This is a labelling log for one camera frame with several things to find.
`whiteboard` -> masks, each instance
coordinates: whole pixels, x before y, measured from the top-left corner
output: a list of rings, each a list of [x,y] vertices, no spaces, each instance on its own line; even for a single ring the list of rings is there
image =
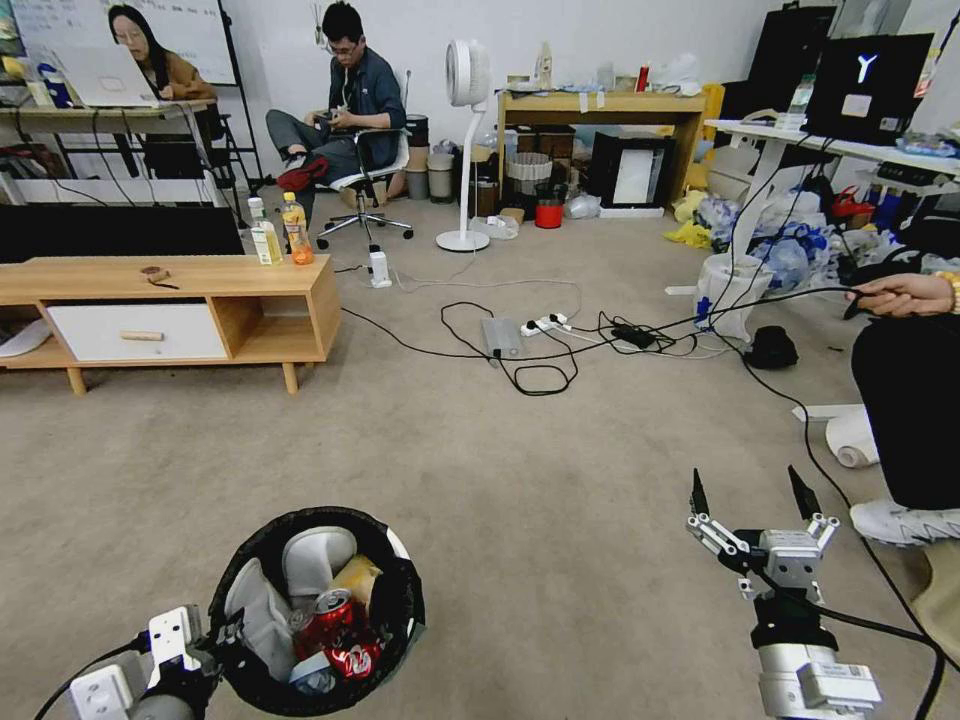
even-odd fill
[[[113,43],[107,11],[116,0],[12,0],[27,55],[52,60],[58,45]],[[157,42],[200,71],[215,85],[236,85],[218,0],[126,0],[150,24]]]

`jacket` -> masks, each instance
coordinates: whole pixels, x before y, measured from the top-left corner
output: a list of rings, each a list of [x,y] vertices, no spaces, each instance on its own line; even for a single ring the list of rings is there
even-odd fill
[[[330,108],[343,105],[343,86],[347,82],[347,108],[356,115],[390,115],[390,127],[402,128],[407,114],[400,100],[400,85],[390,63],[369,47],[355,68],[350,69],[349,80],[344,67],[336,58],[330,59]],[[364,138],[365,151],[373,167],[385,167],[397,157],[397,133],[377,133]]]
[[[167,76],[174,100],[216,99],[217,91],[200,77],[197,69],[176,53],[167,51]]]

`wooden tv cabinet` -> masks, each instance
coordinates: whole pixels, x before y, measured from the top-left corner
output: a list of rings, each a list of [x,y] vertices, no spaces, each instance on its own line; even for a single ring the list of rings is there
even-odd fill
[[[163,287],[141,269],[170,271]],[[0,316],[43,318],[53,334],[0,368],[63,368],[77,395],[84,368],[271,365],[297,392],[295,364],[323,362],[340,327],[328,255],[311,265],[256,256],[35,258],[0,266]]]

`blue shirt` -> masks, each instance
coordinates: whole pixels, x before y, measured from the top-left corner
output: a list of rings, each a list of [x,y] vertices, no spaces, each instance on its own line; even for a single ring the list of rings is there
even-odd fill
[[[369,47],[356,67],[345,71],[336,58],[330,59],[330,108],[344,104],[356,115],[390,115],[390,127],[402,128],[407,124],[407,114],[400,100],[400,85],[390,63]],[[364,139],[373,167],[385,167],[397,157],[396,133],[379,133]]]

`robotic arm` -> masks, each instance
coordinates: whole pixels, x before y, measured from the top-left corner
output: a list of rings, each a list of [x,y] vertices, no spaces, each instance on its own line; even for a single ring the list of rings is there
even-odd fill
[[[236,627],[224,628],[214,641],[203,635],[196,605],[156,616],[148,625],[149,680],[136,651],[105,661],[70,683],[79,720],[203,720],[221,675],[212,650],[234,642]]]
[[[808,521],[805,530],[731,532],[710,516],[697,470],[687,530],[740,576],[737,587],[753,602],[757,625],[750,639],[760,655],[760,697],[766,715],[783,720],[865,720],[880,703],[870,669],[836,661],[837,640],[820,626],[816,611],[823,604],[816,571],[840,521],[824,517],[814,492],[793,467],[788,471],[800,515]],[[761,583],[759,589],[751,573]]]

